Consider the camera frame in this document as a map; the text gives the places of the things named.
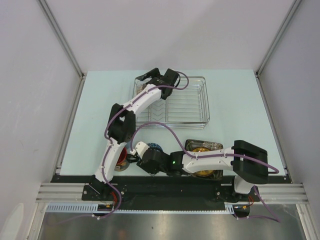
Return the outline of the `yellow round plate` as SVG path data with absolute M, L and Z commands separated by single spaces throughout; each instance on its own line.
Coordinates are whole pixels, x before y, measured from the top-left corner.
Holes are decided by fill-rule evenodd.
M 195 149 L 192 150 L 193 152 L 209 152 L 210 149 L 206 148 L 206 147 L 197 147 Z M 201 170 L 201 171 L 197 171 L 194 173 L 195 176 L 197 177 L 209 177 L 211 175 L 213 175 L 213 173 L 215 172 L 215 170 Z

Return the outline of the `blue patterned bowl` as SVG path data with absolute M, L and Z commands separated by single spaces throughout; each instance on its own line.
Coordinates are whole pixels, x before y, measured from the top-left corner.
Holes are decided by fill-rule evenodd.
M 163 151 L 162 147 L 157 144 L 157 143 L 148 143 L 147 146 L 150 148 L 150 149 L 154 149 L 154 150 L 158 150 L 158 151 Z

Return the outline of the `red brown patterned bowl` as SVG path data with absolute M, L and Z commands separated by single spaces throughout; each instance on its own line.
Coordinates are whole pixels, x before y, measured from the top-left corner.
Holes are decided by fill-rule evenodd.
M 142 84 L 138 84 L 136 86 L 136 90 L 135 90 L 135 95 L 139 95 L 145 88 L 146 88 L 147 84 L 146 83 L 142 83 Z

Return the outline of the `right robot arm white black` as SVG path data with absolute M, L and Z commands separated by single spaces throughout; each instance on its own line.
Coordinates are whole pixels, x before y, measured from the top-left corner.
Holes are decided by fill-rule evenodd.
M 231 196 L 242 201 L 254 185 L 268 183 L 268 153 L 244 140 L 232 147 L 214 151 L 176 151 L 166 154 L 140 141 L 132 149 L 139 160 L 137 166 L 150 175 L 159 172 L 170 177 L 189 176 L 200 171 L 232 171 L 236 173 Z

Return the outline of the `black floral square plate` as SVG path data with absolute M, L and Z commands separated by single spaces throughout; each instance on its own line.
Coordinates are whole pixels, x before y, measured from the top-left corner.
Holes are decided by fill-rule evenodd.
M 217 142 L 196 140 L 196 139 L 187 139 L 185 141 L 184 148 L 187 151 L 193 152 L 193 149 L 199 148 L 199 147 L 208 148 L 208 149 L 210 149 L 210 151 L 216 151 L 216 150 L 223 149 L 223 145 L 221 143 L 217 143 Z M 208 176 L 208 177 L 198 177 L 198 176 L 195 176 L 194 173 L 192 173 L 191 175 L 195 178 L 202 178 L 202 179 L 207 179 L 207 180 L 212 180 L 212 181 L 220 181 L 223 178 L 223 170 L 215 170 L 213 175 Z

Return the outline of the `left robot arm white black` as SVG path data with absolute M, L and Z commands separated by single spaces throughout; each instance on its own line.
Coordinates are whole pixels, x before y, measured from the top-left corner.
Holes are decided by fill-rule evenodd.
M 154 102 L 167 99 L 174 89 L 179 90 L 181 76 L 177 71 L 167 69 L 162 75 L 158 68 L 135 78 L 139 81 L 148 79 L 145 87 L 133 99 L 124 104 L 115 103 L 110 111 L 104 137 L 108 143 L 105 153 L 88 186 L 100 200 L 107 199 L 115 192 L 110 181 L 121 152 L 129 143 L 136 131 L 136 118 Z

